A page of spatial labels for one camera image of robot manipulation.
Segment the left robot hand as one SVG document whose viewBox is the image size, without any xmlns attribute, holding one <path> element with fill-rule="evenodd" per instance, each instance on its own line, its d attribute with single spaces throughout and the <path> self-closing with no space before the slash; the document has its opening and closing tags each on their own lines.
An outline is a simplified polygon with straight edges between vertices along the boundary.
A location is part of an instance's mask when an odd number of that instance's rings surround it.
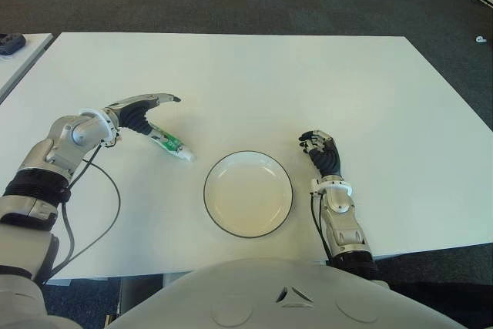
<svg viewBox="0 0 493 329">
<path fill-rule="evenodd" d="M 119 128 L 127 128 L 148 136 L 153 128 L 149 124 L 146 113 L 165 102 L 180 102 L 181 98 L 168 93 L 143 94 L 121 99 L 103 110 L 115 119 Z"/>
</svg>

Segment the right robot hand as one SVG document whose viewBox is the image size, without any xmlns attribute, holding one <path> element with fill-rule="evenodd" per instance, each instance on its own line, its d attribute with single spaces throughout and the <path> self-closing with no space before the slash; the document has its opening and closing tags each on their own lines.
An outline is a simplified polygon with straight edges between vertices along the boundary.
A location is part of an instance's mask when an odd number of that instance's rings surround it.
<svg viewBox="0 0 493 329">
<path fill-rule="evenodd" d="M 303 133 L 299 146 L 306 153 L 322 177 L 341 176 L 341 162 L 334 138 L 320 130 Z"/>
</svg>

